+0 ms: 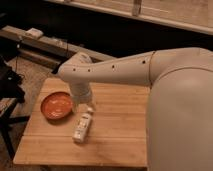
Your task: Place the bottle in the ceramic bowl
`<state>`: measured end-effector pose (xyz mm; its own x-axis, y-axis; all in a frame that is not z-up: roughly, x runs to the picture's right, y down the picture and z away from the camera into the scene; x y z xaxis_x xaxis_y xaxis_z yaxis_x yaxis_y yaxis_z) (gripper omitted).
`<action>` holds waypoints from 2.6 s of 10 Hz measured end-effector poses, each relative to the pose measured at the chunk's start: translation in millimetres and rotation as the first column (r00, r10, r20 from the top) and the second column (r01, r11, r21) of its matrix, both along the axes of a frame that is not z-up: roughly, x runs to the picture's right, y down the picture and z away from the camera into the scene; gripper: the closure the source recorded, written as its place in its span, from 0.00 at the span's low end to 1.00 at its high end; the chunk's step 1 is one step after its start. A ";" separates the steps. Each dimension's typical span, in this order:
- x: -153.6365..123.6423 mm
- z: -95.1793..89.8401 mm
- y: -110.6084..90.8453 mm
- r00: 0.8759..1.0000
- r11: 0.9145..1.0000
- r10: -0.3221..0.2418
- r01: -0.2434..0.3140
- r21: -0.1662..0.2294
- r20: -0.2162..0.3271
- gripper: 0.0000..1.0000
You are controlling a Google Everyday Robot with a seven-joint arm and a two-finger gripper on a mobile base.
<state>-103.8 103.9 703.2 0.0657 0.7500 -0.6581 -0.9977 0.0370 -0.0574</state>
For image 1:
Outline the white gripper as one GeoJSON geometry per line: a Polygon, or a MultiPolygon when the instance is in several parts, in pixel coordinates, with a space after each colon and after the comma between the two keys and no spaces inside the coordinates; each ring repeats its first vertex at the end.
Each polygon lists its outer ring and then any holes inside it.
{"type": "Polygon", "coordinates": [[[69,85],[71,98],[73,99],[72,111],[78,113],[79,104],[87,103],[87,106],[93,111],[96,110],[92,99],[92,91],[88,83],[78,83],[69,85]]]}

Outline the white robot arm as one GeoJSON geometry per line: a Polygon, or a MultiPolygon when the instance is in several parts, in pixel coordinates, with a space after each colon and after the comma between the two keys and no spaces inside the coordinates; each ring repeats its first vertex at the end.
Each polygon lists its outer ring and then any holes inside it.
{"type": "Polygon", "coordinates": [[[77,103],[92,100],[92,82],[148,86],[149,171],[213,171],[212,51],[159,50],[99,63],[78,52],[58,75],[77,103]]]}

